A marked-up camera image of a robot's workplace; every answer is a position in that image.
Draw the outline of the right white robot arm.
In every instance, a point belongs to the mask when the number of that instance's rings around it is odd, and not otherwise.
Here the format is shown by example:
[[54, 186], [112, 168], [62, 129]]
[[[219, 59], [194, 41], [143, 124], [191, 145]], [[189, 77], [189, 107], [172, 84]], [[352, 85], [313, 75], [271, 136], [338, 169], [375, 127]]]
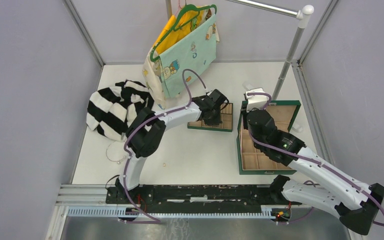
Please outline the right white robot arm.
[[367, 184], [336, 168], [302, 140], [278, 129], [265, 109], [243, 109], [240, 113], [242, 126], [256, 149], [269, 160], [302, 173], [321, 186], [308, 186], [279, 175], [268, 191], [273, 203], [309, 205], [331, 214], [349, 230], [364, 236], [372, 225], [384, 227], [383, 185]]

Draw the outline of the small green jewelry tray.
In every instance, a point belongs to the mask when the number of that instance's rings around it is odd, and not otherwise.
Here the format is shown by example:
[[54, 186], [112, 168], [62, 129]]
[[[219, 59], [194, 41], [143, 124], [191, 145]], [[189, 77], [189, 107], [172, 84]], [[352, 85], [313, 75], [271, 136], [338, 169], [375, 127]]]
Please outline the small green jewelry tray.
[[233, 103], [223, 103], [220, 109], [221, 123], [216, 125], [207, 125], [203, 120], [189, 122], [188, 129], [217, 131], [217, 132], [232, 132], [233, 131]]

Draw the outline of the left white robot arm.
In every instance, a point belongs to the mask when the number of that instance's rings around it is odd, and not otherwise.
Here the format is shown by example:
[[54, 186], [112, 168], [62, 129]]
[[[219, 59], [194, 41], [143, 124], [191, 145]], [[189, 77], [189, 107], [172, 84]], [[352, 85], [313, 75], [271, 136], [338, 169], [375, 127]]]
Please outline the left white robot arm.
[[163, 111], [143, 108], [127, 130], [124, 150], [128, 153], [123, 172], [115, 181], [118, 197], [125, 204], [137, 198], [140, 176], [146, 159], [159, 147], [166, 131], [182, 124], [205, 121], [221, 123], [221, 110], [229, 104], [228, 98], [215, 89], [206, 95], [190, 97], [189, 101]]

